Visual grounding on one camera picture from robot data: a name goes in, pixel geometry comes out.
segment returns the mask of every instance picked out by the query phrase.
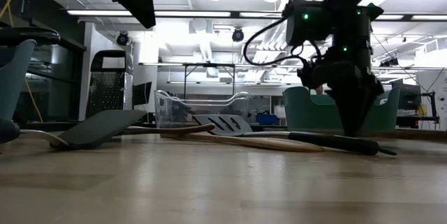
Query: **slotted spatula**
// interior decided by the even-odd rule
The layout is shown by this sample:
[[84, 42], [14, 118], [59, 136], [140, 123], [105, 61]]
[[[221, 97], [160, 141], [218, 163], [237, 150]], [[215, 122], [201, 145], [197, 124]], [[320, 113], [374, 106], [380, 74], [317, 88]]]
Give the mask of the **slotted spatula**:
[[230, 137], [287, 137], [321, 147], [330, 147], [351, 151], [364, 155], [376, 155], [378, 152], [397, 155], [394, 151], [381, 148], [379, 144], [371, 140], [362, 140], [355, 137], [344, 137], [338, 135], [324, 135], [320, 133], [305, 132], [259, 132], [253, 133], [250, 125], [241, 117], [236, 115], [193, 115], [200, 125], [214, 124], [216, 127], [208, 132], [214, 135]]

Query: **transparent container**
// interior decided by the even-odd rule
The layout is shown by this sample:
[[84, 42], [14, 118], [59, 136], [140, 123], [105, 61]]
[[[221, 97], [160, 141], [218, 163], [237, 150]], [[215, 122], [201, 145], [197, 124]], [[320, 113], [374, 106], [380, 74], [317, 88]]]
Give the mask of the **transparent container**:
[[231, 114], [247, 120], [249, 93], [238, 92], [227, 100], [184, 100], [165, 91], [155, 91], [155, 118], [157, 128], [196, 126], [192, 115]]

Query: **black handle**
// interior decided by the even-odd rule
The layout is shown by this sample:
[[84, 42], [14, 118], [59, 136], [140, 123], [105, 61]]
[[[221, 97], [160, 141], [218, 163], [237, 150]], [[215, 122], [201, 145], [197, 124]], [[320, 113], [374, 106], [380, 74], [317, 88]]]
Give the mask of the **black handle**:
[[16, 123], [0, 119], [0, 144], [15, 140], [20, 136], [20, 128]]
[[290, 140], [316, 144], [321, 147], [352, 151], [364, 155], [376, 155], [379, 151], [389, 155], [396, 155], [396, 153], [392, 151], [382, 149], [375, 141], [361, 140], [355, 137], [324, 135], [319, 133], [290, 132], [288, 138]]
[[61, 40], [61, 36], [52, 29], [42, 29], [38, 27], [7, 27], [0, 29], [0, 45], [17, 46], [28, 39], [35, 40], [38, 45], [51, 45], [58, 44]]
[[123, 58], [125, 59], [124, 68], [118, 68], [119, 71], [126, 71], [129, 74], [133, 73], [132, 58], [126, 53], [125, 50], [101, 50], [97, 52], [91, 62], [91, 72], [117, 72], [116, 68], [103, 68], [104, 58]]

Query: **table surface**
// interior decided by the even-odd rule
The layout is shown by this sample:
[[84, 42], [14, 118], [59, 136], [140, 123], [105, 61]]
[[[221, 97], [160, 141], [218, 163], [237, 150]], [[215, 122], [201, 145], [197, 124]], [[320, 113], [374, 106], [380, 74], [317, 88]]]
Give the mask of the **table surface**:
[[70, 152], [16, 140], [0, 145], [0, 222], [446, 223], [446, 146], [381, 144], [399, 156], [291, 153], [155, 135]]

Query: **green plastic basket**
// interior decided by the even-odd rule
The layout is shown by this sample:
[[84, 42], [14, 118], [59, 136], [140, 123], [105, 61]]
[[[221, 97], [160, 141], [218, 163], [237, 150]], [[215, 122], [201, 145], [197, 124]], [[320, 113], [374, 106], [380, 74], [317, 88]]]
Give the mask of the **green plastic basket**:
[[[400, 87], [395, 87], [376, 99], [363, 132], [395, 130], [399, 94]], [[289, 130], [343, 129], [335, 101], [327, 95], [310, 95], [305, 87], [292, 87], [284, 91], [284, 103]]]

